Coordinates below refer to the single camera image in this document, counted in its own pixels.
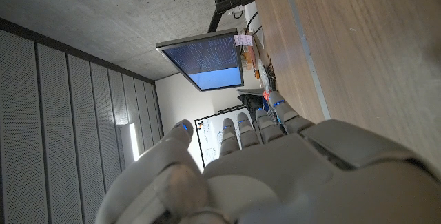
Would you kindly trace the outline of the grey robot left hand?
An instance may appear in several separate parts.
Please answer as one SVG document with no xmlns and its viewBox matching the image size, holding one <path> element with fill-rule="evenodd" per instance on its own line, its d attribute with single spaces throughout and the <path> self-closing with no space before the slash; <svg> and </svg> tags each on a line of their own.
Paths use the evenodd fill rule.
<svg viewBox="0 0 441 224">
<path fill-rule="evenodd" d="M 178 122 L 116 178 L 97 223 L 439 223 L 440 173 L 352 124 L 301 117 L 277 92 L 225 119 L 220 156 L 200 170 Z"/>
</svg>

